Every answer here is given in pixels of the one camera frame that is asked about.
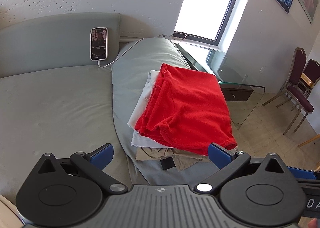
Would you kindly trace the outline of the person's right hand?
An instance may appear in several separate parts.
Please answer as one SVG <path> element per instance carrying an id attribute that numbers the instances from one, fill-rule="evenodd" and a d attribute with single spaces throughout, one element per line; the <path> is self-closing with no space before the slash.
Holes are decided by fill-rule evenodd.
<path id="1" fill-rule="evenodd" d="M 320 219 L 313 219 L 308 223 L 308 228 L 320 228 Z"/>

